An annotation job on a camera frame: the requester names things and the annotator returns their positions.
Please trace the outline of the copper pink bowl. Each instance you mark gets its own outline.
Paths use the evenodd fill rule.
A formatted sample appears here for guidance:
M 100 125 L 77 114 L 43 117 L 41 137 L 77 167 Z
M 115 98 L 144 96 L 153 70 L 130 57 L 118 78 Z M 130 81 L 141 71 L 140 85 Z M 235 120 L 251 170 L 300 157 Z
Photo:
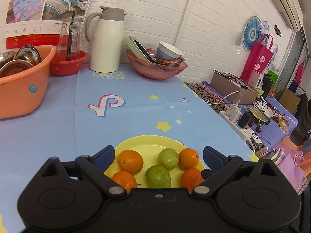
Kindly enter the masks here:
M 131 49 L 125 52 L 130 64 L 139 75 L 156 81 L 173 78 L 188 67 L 186 62 L 182 62 L 178 67 L 151 63 L 138 59 Z

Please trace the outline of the glass pitcher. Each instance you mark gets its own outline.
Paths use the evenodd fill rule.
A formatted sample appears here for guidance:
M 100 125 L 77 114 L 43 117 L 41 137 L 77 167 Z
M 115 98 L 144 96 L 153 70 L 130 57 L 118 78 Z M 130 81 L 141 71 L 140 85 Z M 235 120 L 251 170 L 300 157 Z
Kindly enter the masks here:
M 59 61 L 78 59 L 80 55 L 82 19 L 64 18 L 59 36 L 57 56 Z

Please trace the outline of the blue patterned tablecloth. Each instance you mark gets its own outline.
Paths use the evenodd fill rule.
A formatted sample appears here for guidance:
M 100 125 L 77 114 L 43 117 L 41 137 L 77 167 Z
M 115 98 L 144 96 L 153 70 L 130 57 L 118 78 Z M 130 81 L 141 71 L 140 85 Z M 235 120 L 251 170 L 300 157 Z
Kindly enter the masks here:
M 198 152 L 211 146 L 224 155 L 253 159 L 202 93 L 178 77 L 153 81 L 130 65 L 112 75 L 80 70 L 52 77 L 37 110 L 1 121 L 1 230 L 23 230 L 18 197 L 49 157 L 72 161 L 139 135 L 165 136 Z

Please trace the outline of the white thermos jug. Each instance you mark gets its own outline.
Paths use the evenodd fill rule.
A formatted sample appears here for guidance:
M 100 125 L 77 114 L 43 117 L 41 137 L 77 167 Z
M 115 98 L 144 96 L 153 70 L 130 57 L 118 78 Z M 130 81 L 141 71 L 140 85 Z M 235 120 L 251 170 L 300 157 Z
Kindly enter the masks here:
M 100 7 L 85 21 L 84 34 L 91 43 L 90 69 L 98 73 L 116 72 L 120 66 L 124 38 L 125 10 Z

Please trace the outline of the bedding poster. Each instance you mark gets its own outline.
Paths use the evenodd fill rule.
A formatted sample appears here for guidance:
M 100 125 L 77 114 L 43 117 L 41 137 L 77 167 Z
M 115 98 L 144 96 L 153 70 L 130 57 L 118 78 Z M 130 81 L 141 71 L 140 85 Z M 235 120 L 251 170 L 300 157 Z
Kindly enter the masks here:
M 1 42 L 7 49 L 47 44 L 71 17 L 84 19 L 91 0 L 1 0 Z

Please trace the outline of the green lime large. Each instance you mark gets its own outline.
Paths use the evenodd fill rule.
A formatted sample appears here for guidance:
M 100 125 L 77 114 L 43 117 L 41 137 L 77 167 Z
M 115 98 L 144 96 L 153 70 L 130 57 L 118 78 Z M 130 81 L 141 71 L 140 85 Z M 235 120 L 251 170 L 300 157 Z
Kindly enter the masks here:
M 162 165 L 154 165 L 148 168 L 145 179 L 149 188 L 171 188 L 169 171 Z

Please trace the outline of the green plate in bowl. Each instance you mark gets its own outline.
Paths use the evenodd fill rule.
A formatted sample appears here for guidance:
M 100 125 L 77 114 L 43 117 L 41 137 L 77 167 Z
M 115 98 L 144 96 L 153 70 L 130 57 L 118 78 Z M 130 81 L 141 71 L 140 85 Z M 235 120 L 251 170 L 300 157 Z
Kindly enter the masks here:
M 137 41 L 136 38 L 128 36 L 128 46 L 138 59 L 146 62 L 154 62 L 147 50 Z

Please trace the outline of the blue round fan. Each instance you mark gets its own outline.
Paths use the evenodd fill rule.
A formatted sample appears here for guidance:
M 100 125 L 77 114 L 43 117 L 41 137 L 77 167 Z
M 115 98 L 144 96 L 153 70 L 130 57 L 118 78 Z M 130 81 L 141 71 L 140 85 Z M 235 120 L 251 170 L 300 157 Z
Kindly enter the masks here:
M 254 43 L 261 38 L 261 20 L 253 16 L 245 25 L 238 41 L 237 46 L 242 45 L 245 50 L 251 50 Z

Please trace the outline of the yellow plastic plate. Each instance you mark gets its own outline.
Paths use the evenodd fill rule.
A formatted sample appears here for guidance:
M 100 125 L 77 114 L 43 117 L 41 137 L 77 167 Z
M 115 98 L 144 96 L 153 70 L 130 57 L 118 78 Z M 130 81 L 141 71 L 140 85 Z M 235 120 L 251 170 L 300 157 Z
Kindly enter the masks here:
M 131 149 L 138 152 L 143 158 L 143 168 L 142 170 L 133 175 L 137 182 L 138 188 L 148 188 L 147 182 L 145 179 L 145 173 L 148 168 L 154 165 L 159 165 L 158 163 L 158 156 L 160 151 L 165 148 L 172 148 L 177 153 L 180 153 L 183 149 L 187 148 L 185 145 L 180 143 L 177 140 L 173 140 L 170 138 L 166 138 L 163 136 L 156 136 L 156 135 L 142 135 L 136 136 L 126 141 L 122 142 L 115 148 L 115 160 L 112 165 L 104 172 L 108 177 L 112 178 L 112 176 L 120 172 L 121 169 L 117 164 L 117 157 L 120 152 Z M 200 170 L 201 172 L 204 169 L 204 166 L 199 160 L 199 163 L 196 169 Z M 169 170 L 169 174 L 171 177 L 171 188 L 178 188 L 180 186 L 180 178 L 185 170 L 181 169 L 179 165 L 175 167 L 173 170 Z

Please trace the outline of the red plastic basket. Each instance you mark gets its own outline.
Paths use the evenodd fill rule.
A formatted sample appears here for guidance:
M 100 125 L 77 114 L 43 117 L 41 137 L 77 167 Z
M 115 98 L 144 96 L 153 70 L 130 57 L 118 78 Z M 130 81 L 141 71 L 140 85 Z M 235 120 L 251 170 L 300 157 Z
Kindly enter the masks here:
M 66 60 L 66 51 L 62 50 L 56 53 L 50 62 L 50 74 L 54 76 L 69 76 L 77 73 L 85 59 L 88 58 L 88 54 L 84 51 L 80 51 L 79 55 L 73 55 L 73 59 Z

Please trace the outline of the pink gift bag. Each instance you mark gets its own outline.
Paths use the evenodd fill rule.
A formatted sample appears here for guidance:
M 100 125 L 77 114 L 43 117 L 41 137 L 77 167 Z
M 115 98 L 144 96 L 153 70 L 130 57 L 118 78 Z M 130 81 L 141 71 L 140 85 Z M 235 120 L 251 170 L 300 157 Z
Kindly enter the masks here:
M 262 44 L 262 42 L 267 39 L 270 41 L 268 48 Z M 242 74 L 240 76 L 241 80 L 248 83 L 253 72 L 262 73 L 273 57 L 272 52 L 273 37 L 270 34 L 264 34 L 260 41 L 253 44 Z

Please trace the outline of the orange plastic basket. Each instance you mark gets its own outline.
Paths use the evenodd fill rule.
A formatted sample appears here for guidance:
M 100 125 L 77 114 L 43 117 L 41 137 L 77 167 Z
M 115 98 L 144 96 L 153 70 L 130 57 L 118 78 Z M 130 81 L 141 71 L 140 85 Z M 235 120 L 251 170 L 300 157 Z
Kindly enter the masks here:
M 42 61 L 28 70 L 1 78 L 1 119 L 23 116 L 41 104 L 48 86 L 50 62 L 56 47 L 36 47 Z

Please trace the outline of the cardboard box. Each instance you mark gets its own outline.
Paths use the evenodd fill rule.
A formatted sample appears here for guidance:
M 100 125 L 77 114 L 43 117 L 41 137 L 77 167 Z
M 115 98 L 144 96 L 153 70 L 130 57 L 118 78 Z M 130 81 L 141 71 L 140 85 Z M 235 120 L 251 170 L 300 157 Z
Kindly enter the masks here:
M 241 105 L 252 104 L 258 96 L 258 92 L 254 90 L 251 86 L 248 86 L 249 90 L 242 89 L 236 83 L 218 74 L 213 75 L 210 86 L 223 96 L 226 96 L 234 91 L 241 92 L 242 97 L 239 102 Z

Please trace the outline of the steel bowl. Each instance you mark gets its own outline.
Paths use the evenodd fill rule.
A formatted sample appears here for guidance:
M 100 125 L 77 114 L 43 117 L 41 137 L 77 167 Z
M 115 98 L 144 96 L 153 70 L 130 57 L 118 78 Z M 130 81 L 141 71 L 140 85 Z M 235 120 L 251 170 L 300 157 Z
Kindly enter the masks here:
M 1 78 L 28 70 L 42 61 L 41 55 L 33 45 L 21 47 L 11 61 L 1 67 Z

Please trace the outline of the blue white ceramic bowl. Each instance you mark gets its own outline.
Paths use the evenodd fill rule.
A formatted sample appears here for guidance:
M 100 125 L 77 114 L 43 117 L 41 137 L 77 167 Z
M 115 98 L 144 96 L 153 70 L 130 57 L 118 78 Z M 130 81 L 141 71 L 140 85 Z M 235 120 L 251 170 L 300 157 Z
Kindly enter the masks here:
M 172 60 L 180 59 L 182 56 L 183 56 L 182 51 L 180 51 L 176 47 L 163 41 L 160 41 L 158 43 L 158 47 L 156 49 L 157 58 L 172 61 Z

